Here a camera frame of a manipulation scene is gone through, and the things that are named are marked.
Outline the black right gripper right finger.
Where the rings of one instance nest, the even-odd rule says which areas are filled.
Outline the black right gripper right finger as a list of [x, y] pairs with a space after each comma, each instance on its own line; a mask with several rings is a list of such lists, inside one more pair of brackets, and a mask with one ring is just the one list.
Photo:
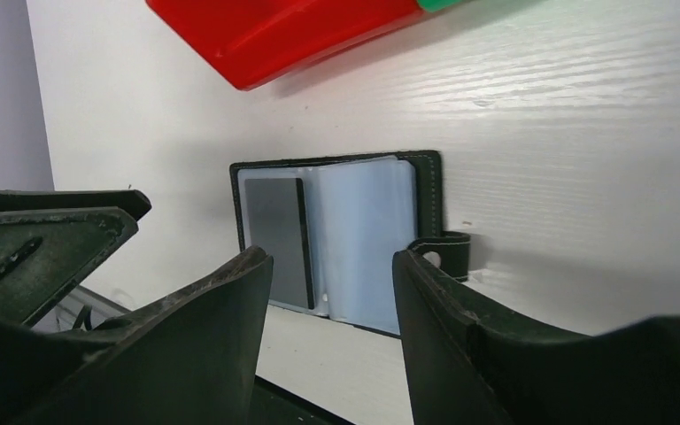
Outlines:
[[418, 424], [680, 424], [680, 316], [598, 336], [545, 324], [411, 251], [393, 259]]

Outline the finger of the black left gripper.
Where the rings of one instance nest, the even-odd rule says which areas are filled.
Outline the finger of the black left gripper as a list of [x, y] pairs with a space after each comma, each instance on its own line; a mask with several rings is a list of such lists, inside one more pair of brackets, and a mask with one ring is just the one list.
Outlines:
[[0, 319], [34, 326], [138, 230], [137, 189], [0, 189]]

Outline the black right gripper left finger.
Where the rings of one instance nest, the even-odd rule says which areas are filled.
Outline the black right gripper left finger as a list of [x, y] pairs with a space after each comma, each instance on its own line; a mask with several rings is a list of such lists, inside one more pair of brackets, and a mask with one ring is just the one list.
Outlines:
[[245, 424], [273, 264], [251, 247], [90, 331], [0, 320], [0, 424]]

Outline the black leather card holder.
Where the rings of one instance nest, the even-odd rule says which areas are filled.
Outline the black leather card holder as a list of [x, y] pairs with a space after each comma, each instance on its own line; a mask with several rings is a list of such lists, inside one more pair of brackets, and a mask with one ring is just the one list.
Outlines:
[[269, 296], [271, 305], [398, 336], [395, 253], [414, 251], [456, 281], [468, 278], [470, 238], [446, 227], [438, 151], [237, 162], [229, 174], [242, 248], [256, 245], [249, 240], [244, 182], [304, 183], [315, 307], [300, 309]]

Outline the black credit card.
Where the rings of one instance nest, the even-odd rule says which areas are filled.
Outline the black credit card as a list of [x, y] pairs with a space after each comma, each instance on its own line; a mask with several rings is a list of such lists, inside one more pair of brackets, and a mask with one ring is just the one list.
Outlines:
[[270, 299], [300, 309], [315, 307], [304, 183], [300, 178], [244, 182], [250, 243], [274, 258]]

